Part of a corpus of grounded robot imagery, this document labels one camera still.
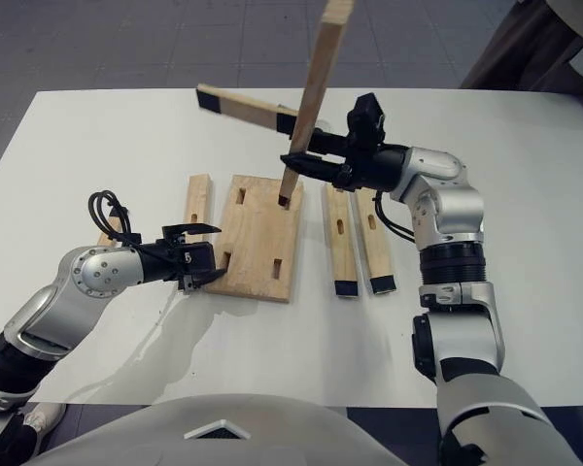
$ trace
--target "wooden plank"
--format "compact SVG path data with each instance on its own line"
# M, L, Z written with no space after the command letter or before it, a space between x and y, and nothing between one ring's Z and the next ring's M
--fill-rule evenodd
M184 223L208 223L210 217L210 188L212 181L205 173L189 177ZM209 241L209 235L186 235L189 243Z
M110 223L112 225L112 227L121 232L121 227L120 227L120 220L119 217L115 215L114 212L110 212L110 214L108 215L108 223ZM110 246L110 247L114 247L117 245L117 240L111 240L110 238L108 238L108 236L106 236L106 233L101 233L99 235L99 239L97 240L97 246Z
M318 38L313 47L307 84L302 93L302 101L291 135L290 153L304 152L309 147L326 93L328 77L337 60L339 46L353 9L354 0L328 0L326 4ZM297 180L298 174L286 167L279 191L280 205L287 204Z
M218 89L207 84L198 85L196 97L198 105L202 109L286 134L292 133L297 116L296 110Z
M216 263L227 272L206 286L208 292L290 301L302 184L295 188L288 209L276 203L279 184L233 176L214 246Z
M332 278L337 296L359 296L357 261L352 245L352 227L348 210L348 193L338 191L331 184L326 190L326 234Z
M367 275L374 294L395 290L391 251L382 222L376 217L374 189L357 189L355 198L359 213L360 236L367 266Z

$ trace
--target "white table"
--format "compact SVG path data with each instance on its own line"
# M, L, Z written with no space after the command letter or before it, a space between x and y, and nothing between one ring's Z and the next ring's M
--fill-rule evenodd
M298 89L243 90L296 107ZM321 118L345 133L364 89L333 89ZM388 141L447 150L486 202L485 252L507 346L503 374L541 405L583 404L583 107L557 95L381 89ZM285 136L200 111L193 90L38 93L0 162L0 331L60 257L94 244L86 199L111 188L145 240L182 220L190 174L214 181L220 222L232 174L278 178ZM127 290L44 380L36 400L149 404L224 392L330 406L431 407L413 368L415 249L392 236L398 291L333 295L321 184L303 180L288 305ZM389 215L409 224L406 210Z

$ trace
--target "robotic arm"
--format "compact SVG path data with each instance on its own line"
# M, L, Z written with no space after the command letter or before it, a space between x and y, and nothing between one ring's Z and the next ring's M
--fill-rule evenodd
M483 201L466 167L446 152L384 144L383 122L375 96L363 95L348 113L346 137L316 130L309 146L344 163L281 158L341 189L376 189L377 217L416 244L428 311L413 319L412 346L415 367L437 388L441 464L580 464L527 392L499 374L505 348L486 280ZM383 192L408 207L414 233L386 218Z
M186 243L184 236L220 229L204 223L164 226L163 238L142 245L125 214L120 216L123 233L112 228L101 212L102 200L108 200L116 212L126 212L112 192L103 191L89 200L93 220L111 239L127 246L67 252L54 281L37 291L7 323L0 334L0 433L40 381L82 342L106 306L129 286L175 281L190 292L225 272L216 269L210 243Z

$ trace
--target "mortise hole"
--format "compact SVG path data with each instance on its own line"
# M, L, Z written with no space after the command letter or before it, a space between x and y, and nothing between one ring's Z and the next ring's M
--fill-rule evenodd
M221 264L221 267L224 269L228 269L230 261L231 261L231 253L225 251L223 253L223 263Z
M275 280L279 280L279 277L281 276L282 262L282 259L274 259L274 264L272 264L272 278Z
M246 196L246 188L240 187L237 191L237 199L235 199L235 203L244 204L244 196Z

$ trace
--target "cable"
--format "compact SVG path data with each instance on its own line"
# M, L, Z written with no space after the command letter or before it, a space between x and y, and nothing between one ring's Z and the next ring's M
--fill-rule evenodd
M376 209L376 216L382 220L385 226L395 233L399 238L402 238L406 241L411 243L415 243L415 233L409 230L408 228L404 228L401 225L390 220L386 215L385 211L382 209L382 194L383 191L376 191L376 197L373 198L374 207Z
M122 231L117 231L108 221L103 210L104 201L107 201L108 206L116 212ZM88 213L95 225L97 225L97 227L111 240L121 241L124 246L130 246L143 254L155 257L162 262L172 264L174 267L177 266L177 263L174 260L143 248L140 243L133 239L134 235L132 234L132 226L129 221L129 216L127 216L127 209L121 205L119 198L113 191L105 189L100 192L93 192L88 198Z

